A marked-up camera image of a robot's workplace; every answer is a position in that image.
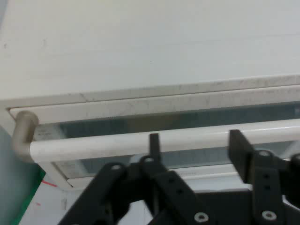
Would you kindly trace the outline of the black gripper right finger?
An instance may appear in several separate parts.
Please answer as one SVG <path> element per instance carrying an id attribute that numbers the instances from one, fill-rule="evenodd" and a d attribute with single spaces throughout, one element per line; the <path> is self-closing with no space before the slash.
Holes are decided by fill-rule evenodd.
<path id="1" fill-rule="evenodd" d="M 255 225 L 300 223 L 300 155 L 290 160 L 255 150 L 240 130 L 230 130 L 228 156 L 242 181 L 252 185 Z"/>

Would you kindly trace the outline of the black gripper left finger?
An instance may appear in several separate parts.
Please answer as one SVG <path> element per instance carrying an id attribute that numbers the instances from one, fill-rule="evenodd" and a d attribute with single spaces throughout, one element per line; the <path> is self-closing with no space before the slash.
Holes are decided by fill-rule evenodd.
<path id="1" fill-rule="evenodd" d="M 174 171 L 161 162 L 159 135 L 139 162 L 108 163 L 69 209 L 61 225 L 116 225 L 130 204 L 144 201 L 151 225 L 211 225 L 212 213 Z"/>

